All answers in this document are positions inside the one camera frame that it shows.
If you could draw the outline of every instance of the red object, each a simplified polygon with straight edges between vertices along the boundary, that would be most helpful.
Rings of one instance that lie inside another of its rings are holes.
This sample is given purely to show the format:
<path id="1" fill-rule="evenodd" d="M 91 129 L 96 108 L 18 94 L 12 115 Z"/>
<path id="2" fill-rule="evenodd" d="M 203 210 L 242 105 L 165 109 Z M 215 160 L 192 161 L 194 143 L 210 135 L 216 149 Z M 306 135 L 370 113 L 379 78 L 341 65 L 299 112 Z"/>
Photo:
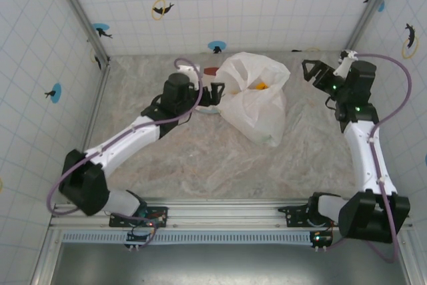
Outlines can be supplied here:
<path id="1" fill-rule="evenodd" d="M 219 69 L 218 67 L 208 67 L 204 69 L 203 73 L 209 76 L 216 76 L 216 71 L 218 69 Z"/>

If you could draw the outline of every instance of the ventilation grille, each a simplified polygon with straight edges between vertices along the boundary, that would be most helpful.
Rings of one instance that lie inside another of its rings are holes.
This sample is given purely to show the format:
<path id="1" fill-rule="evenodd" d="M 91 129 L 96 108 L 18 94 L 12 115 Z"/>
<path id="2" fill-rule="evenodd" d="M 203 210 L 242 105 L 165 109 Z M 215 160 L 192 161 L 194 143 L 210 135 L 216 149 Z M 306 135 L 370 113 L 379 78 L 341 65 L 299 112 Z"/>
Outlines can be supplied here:
<path id="1" fill-rule="evenodd" d="M 101 243 L 101 244 L 143 244 L 127 242 L 124 231 L 68 231 L 62 241 L 67 243 Z M 158 231 L 153 245 L 170 244 L 297 244 L 310 245 L 310 232 L 238 232 L 238 231 Z"/>

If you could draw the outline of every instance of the white plastic bag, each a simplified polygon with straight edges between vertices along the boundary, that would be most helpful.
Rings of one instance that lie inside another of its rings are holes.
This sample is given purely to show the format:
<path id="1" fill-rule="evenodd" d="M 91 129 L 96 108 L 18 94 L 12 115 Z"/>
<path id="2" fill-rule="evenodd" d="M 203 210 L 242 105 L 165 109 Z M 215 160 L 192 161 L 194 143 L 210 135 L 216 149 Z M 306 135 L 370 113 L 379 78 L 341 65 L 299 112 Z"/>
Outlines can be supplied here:
<path id="1" fill-rule="evenodd" d="M 257 144 L 278 146 L 285 129 L 286 99 L 282 87 L 290 72 L 263 55 L 237 53 L 224 61 L 215 82 L 224 82 L 217 106 L 226 121 Z M 264 83 L 267 89 L 255 89 Z"/>

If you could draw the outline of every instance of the white tiled wall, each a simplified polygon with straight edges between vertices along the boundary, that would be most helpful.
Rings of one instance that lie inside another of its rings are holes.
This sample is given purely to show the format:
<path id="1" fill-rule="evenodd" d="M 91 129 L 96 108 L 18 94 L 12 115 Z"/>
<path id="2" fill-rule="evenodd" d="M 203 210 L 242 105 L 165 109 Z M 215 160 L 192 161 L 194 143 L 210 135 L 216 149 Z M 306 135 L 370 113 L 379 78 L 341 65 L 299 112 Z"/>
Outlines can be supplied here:
<path id="1" fill-rule="evenodd" d="M 359 52 L 389 55 L 402 62 L 412 75 L 409 104 L 382 129 L 382 149 L 398 191 L 409 196 L 410 215 L 427 254 L 427 0 L 385 0 L 386 9 L 377 13 L 357 45 Z M 417 37 L 411 49 L 402 47 L 409 36 L 406 24 Z M 373 104 L 380 117 L 396 109 L 406 93 L 406 78 L 391 63 L 376 60 Z"/>
<path id="2" fill-rule="evenodd" d="M 0 0 L 0 284 L 28 284 L 47 191 L 80 147 L 101 72 L 65 0 Z M 54 104 L 44 93 L 62 85 Z"/>
<path id="3" fill-rule="evenodd" d="M 157 0 L 80 0 L 92 23 L 106 23 L 110 55 L 334 49 L 345 46 L 365 0 L 165 0 L 174 6 L 156 21 Z"/>

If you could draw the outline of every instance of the metal post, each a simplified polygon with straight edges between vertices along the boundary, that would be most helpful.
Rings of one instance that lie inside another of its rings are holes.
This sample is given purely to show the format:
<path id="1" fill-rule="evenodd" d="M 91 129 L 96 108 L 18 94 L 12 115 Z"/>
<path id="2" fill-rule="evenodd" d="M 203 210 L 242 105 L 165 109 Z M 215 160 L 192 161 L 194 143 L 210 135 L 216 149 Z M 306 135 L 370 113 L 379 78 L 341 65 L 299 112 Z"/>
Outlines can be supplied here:
<path id="1" fill-rule="evenodd" d="M 346 49 L 355 49 L 363 32 L 365 32 L 369 22 L 371 21 L 375 12 L 378 10 L 382 1 L 383 0 L 369 0 L 365 12 L 363 12 L 361 18 L 359 19 L 359 22 L 357 23 L 356 27 L 352 32 L 350 40 L 347 42 Z"/>
<path id="2" fill-rule="evenodd" d="M 108 65 L 107 52 L 102 46 L 102 43 L 100 42 L 95 30 L 92 28 L 92 24 L 90 23 L 89 18 L 87 18 L 79 0 L 67 0 L 67 2 L 76 15 L 77 20 L 80 22 L 80 25 L 85 31 L 85 34 L 88 37 L 90 43 L 92 44 L 97 58 L 103 63 L 104 66 Z"/>

